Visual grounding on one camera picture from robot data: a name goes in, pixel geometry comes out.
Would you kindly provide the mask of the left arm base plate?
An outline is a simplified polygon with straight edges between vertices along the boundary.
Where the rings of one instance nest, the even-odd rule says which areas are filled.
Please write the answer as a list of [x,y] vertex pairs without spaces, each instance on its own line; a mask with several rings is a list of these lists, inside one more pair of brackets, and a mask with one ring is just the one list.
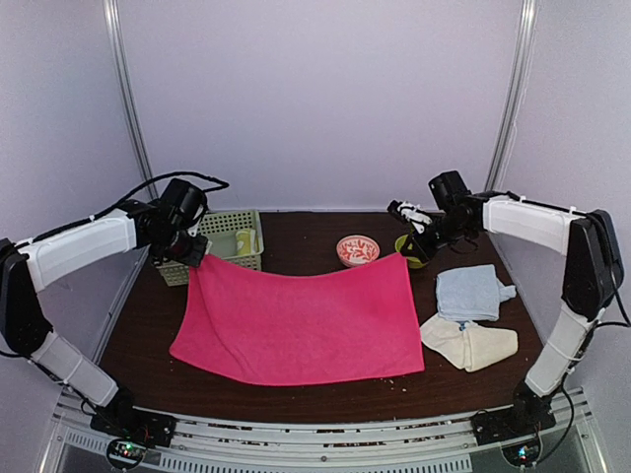
[[90,427],[112,437],[105,447],[105,459],[113,468],[128,471],[138,467],[155,447],[171,445],[176,419],[132,408],[130,418],[119,420],[98,409],[92,415]]

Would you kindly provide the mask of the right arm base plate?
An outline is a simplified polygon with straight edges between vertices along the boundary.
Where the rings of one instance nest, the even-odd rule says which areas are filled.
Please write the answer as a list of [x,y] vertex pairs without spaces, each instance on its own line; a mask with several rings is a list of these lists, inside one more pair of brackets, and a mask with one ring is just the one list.
[[551,413],[524,421],[514,414],[513,408],[480,410],[470,418],[470,423],[479,446],[500,444],[503,458],[511,466],[523,469],[534,466],[541,457],[541,433],[556,426]]

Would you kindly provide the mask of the green lemon pattern towel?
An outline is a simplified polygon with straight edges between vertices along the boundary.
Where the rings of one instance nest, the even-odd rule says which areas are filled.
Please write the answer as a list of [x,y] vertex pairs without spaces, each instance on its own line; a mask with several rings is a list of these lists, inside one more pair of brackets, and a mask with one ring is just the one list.
[[249,256],[258,252],[257,232],[255,229],[241,229],[236,231],[237,256]]

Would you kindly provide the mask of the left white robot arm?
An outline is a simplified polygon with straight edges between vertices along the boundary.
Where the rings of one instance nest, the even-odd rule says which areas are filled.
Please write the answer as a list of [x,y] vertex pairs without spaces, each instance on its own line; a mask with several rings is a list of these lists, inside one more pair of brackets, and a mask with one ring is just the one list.
[[172,176],[162,195],[132,195],[99,213],[19,243],[1,241],[1,335],[8,357],[47,370],[104,408],[105,423],[122,438],[135,436],[142,418],[121,400],[121,386],[45,318],[38,295],[52,283],[116,254],[147,248],[158,262],[198,267],[208,239],[197,226],[208,210],[206,191]]

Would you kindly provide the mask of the pink towel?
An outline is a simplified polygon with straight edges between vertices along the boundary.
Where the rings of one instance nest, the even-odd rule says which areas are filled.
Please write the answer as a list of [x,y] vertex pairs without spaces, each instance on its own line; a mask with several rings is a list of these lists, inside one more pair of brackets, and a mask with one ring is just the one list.
[[407,263],[392,254],[316,276],[206,256],[189,273],[175,359],[239,382],[331,384],[425,369]]

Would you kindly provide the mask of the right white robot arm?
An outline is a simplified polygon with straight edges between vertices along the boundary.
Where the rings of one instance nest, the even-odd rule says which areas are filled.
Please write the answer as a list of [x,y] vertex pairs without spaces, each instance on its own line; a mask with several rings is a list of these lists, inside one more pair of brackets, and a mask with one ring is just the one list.
[[434,177],[429,187],[437,215],[409,202],[388,204],[388,212],[412,228],[404,255],[428,262],[441,248],[486,232],[535,243],[565,258],[560,315],[505,417],[512,434],[525,435],[548,413],[552,396],[605,325],[606,309],[620,300],[624,267],[611,217],[603,210],[584,213],[510,191],[473,193],[455,170]]

